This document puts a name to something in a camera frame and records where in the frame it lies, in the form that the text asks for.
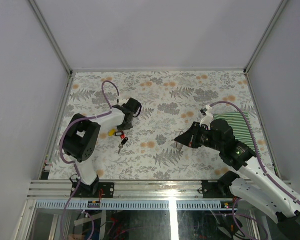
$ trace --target white wall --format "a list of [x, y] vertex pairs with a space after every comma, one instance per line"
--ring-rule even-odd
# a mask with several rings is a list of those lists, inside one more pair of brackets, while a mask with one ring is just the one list
[[289, 1], [249, 75], [279, 170], [300, 191], [300, 0]]
[[37, 3], [73, 69], [243, 69], [280, 0]]
[[0, 0], [0, 240], [42, 163], [66, 73], [26, 0]]

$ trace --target perforated rail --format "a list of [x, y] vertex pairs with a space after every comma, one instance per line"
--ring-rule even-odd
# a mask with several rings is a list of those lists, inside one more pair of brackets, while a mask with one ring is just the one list
[[[63, 209], [66, 200], [37, 200], [37, 208]], [[176, 201], [178, 210], [220, 210], [220, 201]], [[104, 200], [98, 203], [89, 203], [87, 200], [72, 200], [67, 206], [69, 210], [99, 209], [99, 210], [169, 210], [169, 201], [125, 201]]]

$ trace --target bright white light strip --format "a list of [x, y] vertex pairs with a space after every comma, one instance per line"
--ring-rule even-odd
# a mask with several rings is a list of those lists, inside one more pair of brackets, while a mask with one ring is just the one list
[[179, 240], [178, 216], [176, 213], [176, 200], [173, 197], [169, 199], [169, 210], [170, 210], [171, 240]]

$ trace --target green striped cloth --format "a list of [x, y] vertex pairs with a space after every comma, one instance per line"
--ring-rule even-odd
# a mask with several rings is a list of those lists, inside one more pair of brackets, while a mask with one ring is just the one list
[[[248, 112], [245, 111], [243, 114], [248, 119], [248, 122], [250, 124], [250, 119]], [[253, 146], [252, 137], [250, 135], [249, 129], [244, 121], [244, 118], [242, 115], [237, 112], [228, 112], [228, 113], [222, 113], [222, 114], [214, 114], [214, 119], [224, 119], [227, 121], [227, 123], [233, 128], [233, 134], [235, 136], [235, 139], [243, 142], [246, 144], [249, 148], [255, 151], [255, 148]]]

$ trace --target table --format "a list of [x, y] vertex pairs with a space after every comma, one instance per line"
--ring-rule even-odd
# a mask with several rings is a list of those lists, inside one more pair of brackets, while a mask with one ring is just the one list
[[[193, 121], [200, 121], [200, 108], [221, 99], [249, 112], [262, 160], [273, 170], [242, 71], [76, 72], [59, 139], [74, 114], [94, 116], [108, 110], [101, 94], [104, 80], [115, 83], [122, 98], [133, 97], [141, 102], [142, 111], [133, 120], [133, 128], [125, 131], [129, 140], [120, 154], [117, 150], [121, 139], [108, 136], [107, 132], [99, 133], [91, 158], [101, 179], [218, 179], [231, 168], [223, 163], [217, 151], [185, 146], [179, 151], [173, 139], [180, 131], [186, 131]], [[105, 91], [114, 105], [117, 99], [115, 89], [111, 84], [105, 84]], [[225, 104], [213, 108], [213, 113], [224, 112], [234, 112], [234, 109]], [[75, 172], [72, 165], [61, 161], [58, 145], [52, 162], [49, 179], [68, 179]]]

